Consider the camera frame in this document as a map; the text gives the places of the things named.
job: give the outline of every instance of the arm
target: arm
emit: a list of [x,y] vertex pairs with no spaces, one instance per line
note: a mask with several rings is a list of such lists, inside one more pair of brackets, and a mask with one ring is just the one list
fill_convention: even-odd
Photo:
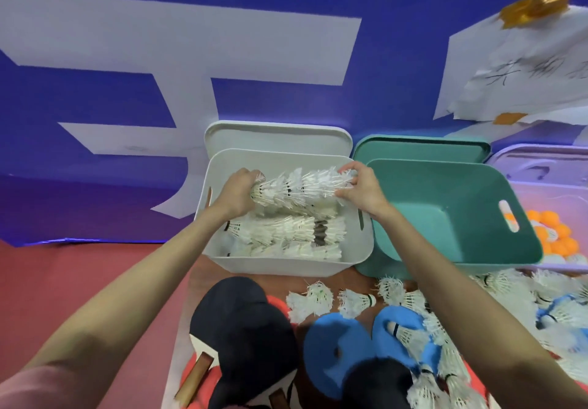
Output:
[[96,407],[210,237],[227,220],[254,209],[250,194],[258,174],[233,174],[214,204],[70,316],[25,368],[60,363],[76,370],[87,385],[87,407]]
[[447,333],[503,407],[584,407],[587,394],[515,317],[437,251],[393,205],[371,168],[352,162],[351,189],[337,191],[369,212],[406,264]]

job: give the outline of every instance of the red floor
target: red floor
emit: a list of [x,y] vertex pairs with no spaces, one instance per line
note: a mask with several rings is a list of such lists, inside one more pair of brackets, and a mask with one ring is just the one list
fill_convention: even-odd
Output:
[[[0,381],[16,373],[70,314],[158,245],[14,249],[0,242]],[[159,409],[187,281],[139,341],[100,409]]]

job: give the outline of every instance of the forearm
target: forearm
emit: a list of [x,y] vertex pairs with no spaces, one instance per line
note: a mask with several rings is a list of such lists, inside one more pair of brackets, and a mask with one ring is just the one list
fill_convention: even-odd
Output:
[[87,361],[94,348],[109,352],[122,363],[224,218],[221,209],[207,208],[196,221],[77,310],[27,367],[55,361]]
[[514,388],[525,380],[534,384],[551,380],[550,385],[555,381],[577,390],[523,325],[427,242],[399,211],[390,206],[375,217],[431,309],[492,393],[511,394],[511,384]]

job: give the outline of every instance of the wooden stick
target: wooden stick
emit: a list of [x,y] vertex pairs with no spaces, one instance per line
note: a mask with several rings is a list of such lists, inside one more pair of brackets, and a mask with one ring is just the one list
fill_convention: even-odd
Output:
[[290,409],[290,405],[288,404],[288,400],[286,399],[282,388],[271,393],[269,396],[269,404],[272,406],[272,409]]
[[212,365],[213,358],[206,352],[197,359],[196,364],[190,373],[186,377],[186,380],[180,386],[178,393],[174,396],[174,399],[180,403],[180,407],[185,408],[190,405],[192,398],[196,395],[196,391],[202,382],[202,378],[208,372],[208,369]]

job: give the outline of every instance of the left hand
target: left hand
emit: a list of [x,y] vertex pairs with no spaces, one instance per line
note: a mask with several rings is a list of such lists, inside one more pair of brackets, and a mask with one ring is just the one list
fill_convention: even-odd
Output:
[[244,216],[255,208],[251,198],[251,188],[260,175],[258,170],[239,169],[229,177],[213,206],[222,210],[226,220]]

